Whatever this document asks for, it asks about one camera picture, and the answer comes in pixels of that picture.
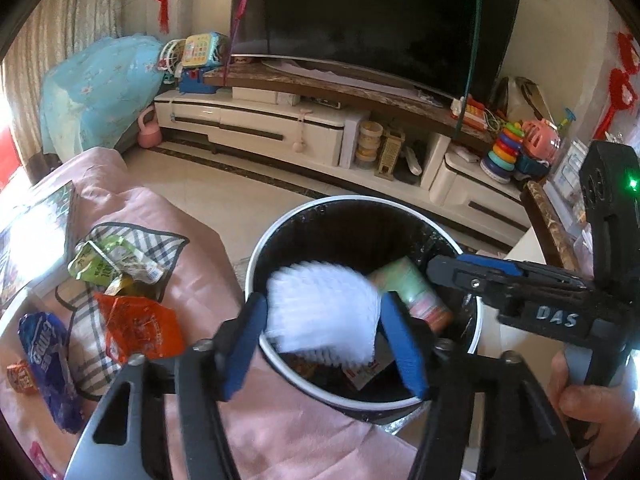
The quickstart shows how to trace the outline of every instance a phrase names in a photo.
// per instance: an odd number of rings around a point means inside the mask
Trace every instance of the green string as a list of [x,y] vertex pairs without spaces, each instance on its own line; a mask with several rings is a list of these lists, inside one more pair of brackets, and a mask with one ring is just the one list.
[[462,121],[465,119],[466,111],[466,99],[469,96],[469,89],[471,88],[471,80],[474,78],[474,69],[476,68],[476,57],[478,56],[478,44],[480,43],[480,14],[482,13],[482,0],[476,0],[476,17],[474,20],[474,40],[471,45],[471,58],[469,59],[469,73],[466,77],[465,94],[462,99],[462,108],[460,115],[458,116],[458,122],[456,123],[456,131],[453,133],[451,140],[456,140],[456,137],[462,129]]

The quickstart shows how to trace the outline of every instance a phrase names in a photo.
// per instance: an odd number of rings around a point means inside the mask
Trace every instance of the toy phone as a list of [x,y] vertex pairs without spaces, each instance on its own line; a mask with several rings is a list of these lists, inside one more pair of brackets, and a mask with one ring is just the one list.
[[189,36],[184,44],[182,66],[185,68],[222,66],[228,52],[229,38],[217,32]]

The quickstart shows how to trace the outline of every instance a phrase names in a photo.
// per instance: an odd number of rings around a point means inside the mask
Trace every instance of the marble countertop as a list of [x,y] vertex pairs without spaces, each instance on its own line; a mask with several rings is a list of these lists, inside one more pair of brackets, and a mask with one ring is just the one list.
[[546,262],[571,272],[580,272],[572,240],[564,230],[542,185],[531,180],[527,182],[522,199]]
[[[220,85],[222,83],[222,68],[217,68],[205,74],[205,80],[208,84]],[[247,88],[273,89],[275,91],[287,91],[286,89],[277,90],[276,86],[281,85],[291,87],[291,93],[309,95],[319,97],[318,92],[324,91],[324,94],[332,92],[335,94],[334,99],[340,100],[340,96],[350,96],[360,100],[367,100],[372,103],[372,108],[376,109],[374,104],[384,105],[385,107],[393,107],[404,112],[401,119],[410,119],[414,117],[415,124],[420,125],[420,119],[425,120],[425,126],[433,126],[433,123],[439,123],[443,127],[437,132],[447,137],[454,135],[456,127],[456,119],[451,116],[449,108],[438,108],[427,102],[411,99],[409,97],[396,96],[384,92],[378,92],[354,86],[347,86],[334,82],[312,79],[309,77],[280,72],[279,70],[267,67],[262,63],[249,64],[232,64],[228,77],[227,86],[241,86]],[[492,136],[488,132],[480,132],[463,125],[459,140],[462,144],[468,144],[470,147],[480,150],[487,150],[493,143]]]

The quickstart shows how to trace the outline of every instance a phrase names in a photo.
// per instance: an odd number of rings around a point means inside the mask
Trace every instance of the curtain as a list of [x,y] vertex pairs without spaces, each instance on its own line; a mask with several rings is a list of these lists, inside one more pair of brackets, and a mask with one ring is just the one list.
[[38,111],[42,79],[94,41],[120,36],[121,2],[41,0],[2,62],[0,80],[12,111],[12,135],[32,181],[43,176],[37,174],[44,163]]

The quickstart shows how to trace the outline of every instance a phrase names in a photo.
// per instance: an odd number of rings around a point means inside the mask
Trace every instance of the plaid cloth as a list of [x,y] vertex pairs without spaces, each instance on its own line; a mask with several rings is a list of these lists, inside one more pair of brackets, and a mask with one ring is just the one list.
[[[123,236],[128,242],[157,262],[167,273],[162,278],[158,301],[162,301],[180,252],[189,243],[183,236],[153,231],[137,225],[107,222],[97,225],[84,239],[100,242],[110,235]],[[116,377],[120,365],[105,352],[105,322],[94,292],[104,287],[69,279],[56,289],[57,300],[73,314],[69,325],[68,362],[78,392],[99,400]]]

